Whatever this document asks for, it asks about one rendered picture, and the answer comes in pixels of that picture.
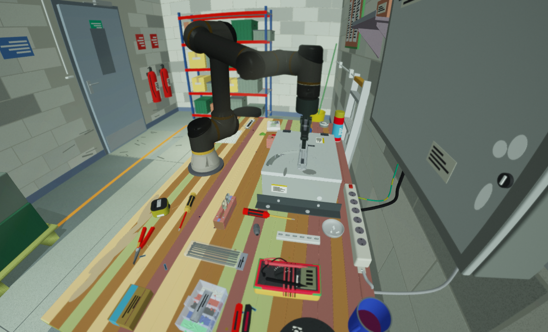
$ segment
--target cinder block wall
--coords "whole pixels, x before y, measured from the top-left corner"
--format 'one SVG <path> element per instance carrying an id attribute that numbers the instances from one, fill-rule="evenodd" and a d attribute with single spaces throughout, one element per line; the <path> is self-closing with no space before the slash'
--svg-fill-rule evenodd
<path id="1" fill-rule="evenodd" d="M 365 14 L 374 11 L 376 4 L 377 1 L 367 1 Z M 375 56 L 364 40 L 358 50 L 343 47 L 347 7 L 343 8 L 339 61 L 372 83 L 350 173 L 362 197 L 383 199 L 397 161 L 370 121 L 382 55 L 381 58 Z M 390 27 L 387 37 L 385 42 L 390 45 Z M 333 109 L 345 110 L 351 81 L 343 70 L 336 75 Z M 362 205 L 377 204 L 363 202 Z M 366 212 L 365 222 L 373 250 L 371 277 L 378 290 L 431 289 L 445 282 L 455 269 L 452 256 L 407 176 L 398 202 Z M 544 267 L 529 280 L 458 274 L 447 288 L 433 294 L 378 298 L 387 304 L 393 315 L 391 331 L 548 331 L 548 271 Z"/>
<path id="2" fill-rule="evenodd" d="M 74 76 L 51 2 L 44 3 L 61 56 Z M 120 12 L 143 115 L 149 123 L 177 107 L 175 98 L 152 103 L 143 73 L 148 66 L 158 70 L 162 62 L 168 67 L 159 0 L 113 3 Z M 145 34 L 147 50 L 136 50 L 135 34 L 139 33 Z M 158 34 L 159 48 L 150 48 L 151 33 Z M 65 79 L 42 2 L 0 1 L 0 37 L 5 36 L 27 36 L 35 55 L 3 59 L 0 54 L 0 172 L 7 172 L 26 197 L 42 195 L 57 186 L 61 176 L 77 172 L 82 163 L 91 163 L 89 159 L 104 150 L 76 78 Z"/>
<path id="3" fill-rule="evenodd" d="M 272 9 L 272 26 L 275 31 L 272 50 L 297 51 L 300 45 L 320 45 L 324 48 L 322 86 L 327 80 L 333 48 L 339 42 L 342 0 L 162 0 L 162 13 L 165 22 L 165 35 L 168 43 L 169 59 L 175 85 L 177 102 L 181 107 L 191 107 L 184 72 L 181 39 L 177 13 L 190 14 Z M 263 18 L 258 21 L 258 29 L 263 30 Z M 263 44 L 248 44 L 255 50 L 263 51 Z M 238 77 L 231 72 L 231 77 Z M 329 84 L 324 96 L 322 109 L 329 114 L 331 90 L 335 83 L 335 66 L 329 75 Z M 296 77 L 278 76 L 272 78 L 272 110 L 295 114 Z M 247 97 L 248 103 L 264 103 L 265 97 Z"/>

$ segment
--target yellow bucket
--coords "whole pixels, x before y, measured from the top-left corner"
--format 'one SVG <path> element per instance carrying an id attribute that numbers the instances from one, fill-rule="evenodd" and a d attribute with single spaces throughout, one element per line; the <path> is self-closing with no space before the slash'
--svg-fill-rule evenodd
<path id="1" fill-rule="evenodd" d="M 311 118 L 312 118 L 312 122 L 321 122 L 325 120 L 325 111 L 323 111 L 322 109 L 319 109 L 317 114 L 311 115 Z"/>

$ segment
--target green exit sign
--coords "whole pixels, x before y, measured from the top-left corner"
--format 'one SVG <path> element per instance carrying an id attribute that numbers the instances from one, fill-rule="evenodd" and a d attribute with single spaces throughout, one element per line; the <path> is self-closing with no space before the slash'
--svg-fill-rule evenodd
<path id="1" fill-rule="evenodd" d="M 94 19 L 90 19 L 90 28 L 92 29 L 102 29 L 101 21 L 95 21 Z"/>

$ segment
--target door frame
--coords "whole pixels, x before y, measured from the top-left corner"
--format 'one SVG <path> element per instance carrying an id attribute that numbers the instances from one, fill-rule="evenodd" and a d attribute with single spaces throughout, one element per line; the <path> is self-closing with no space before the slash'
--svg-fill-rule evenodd
<path id="1" fill-rule="evenodd" d="M 59 25 L 59 30 L 61 31 L 61 36 L 63 36 L 63 42 L 65 42 L 65 48 L 67 49 L 67 54 L 69 55 L 69 59 L 71 60 L 71 65 L 73 66 L 73 72 L 75 73 L 75 77 L 77 79 L 77 82 L 79 84 L 79 89 L 82 91 L 82 96 L 84 98 L 84 101 L 86 103 L 86 106 L 88 107 L 89 114 L 91 116 L 91 119 L 93 120 L 95 131 L 97 132 L 97 136 L 100 139 L 101 145 L 106 152 L 106 154 L 110 154 L 110 147 L 108 146 L 108 143 L 106 142 L 106 138 L 103 136 L 101 132 L 101 128 L 99 123 L 97 122 L 97 117 L 95 116 L 95 111 L 92 109 L 92 105 L 90 105 L 90 102 L 88 101 L 88 92 L 86 91 L 86 87 L 83 85 L 82 82 L 82 76 L 80 71 L 77 69 L 77 65 L 75 62 L 75 58 L 73 57 L 73 52 L 71 52 L 71 46 L 69 45 L 69 39 L 67 38 L 67 31 L 65 31 L 65 27 L 63 27 L 63 24 L 61 23 L 61 15 L 59 14 L 59 8 L 57 5 L 69 5 L 69 6 L 84 6 L 84 7 L 91 7 L 91 8 L 109 8 L 109 9 L 116 9 L 118 12 L 118 21 L 120 22 L 120 29 L 122 31 L 122 37 L 124 39 L 124 44 L 126 46 L 126 56 L 129 59 L 129 65 L 132 63 L 130 61 L 130 55 L 128 55 L 128 45 L 126 45 L 126 38 L 124 37 L 124 29 L 122 28 L 122 20 L 120 19 L 120 12 L 118 10 L 117 6 L 94 6 L 93 3 L 88 2 L 76 2 L 76 1 L 68 1 L 68 0 L 50 0 L 51 4 L 53 5 L 53 10 L 55 17 L 57 19 L 57 24 Z M 132 66 L 130 66 L 130 74 L 132 75 L 133 82 L 135 82 L 135 76 L 132 72 Z"/>

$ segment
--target blue-gray door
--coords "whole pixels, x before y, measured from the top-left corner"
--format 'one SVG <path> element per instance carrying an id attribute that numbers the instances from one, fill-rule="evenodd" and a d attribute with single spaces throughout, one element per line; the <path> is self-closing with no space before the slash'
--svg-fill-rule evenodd
<path id="1" fill-rule="evenodd" d="M 118 9 L 56 6 L 84 96 L 110 153 L 147 130 Z"/>

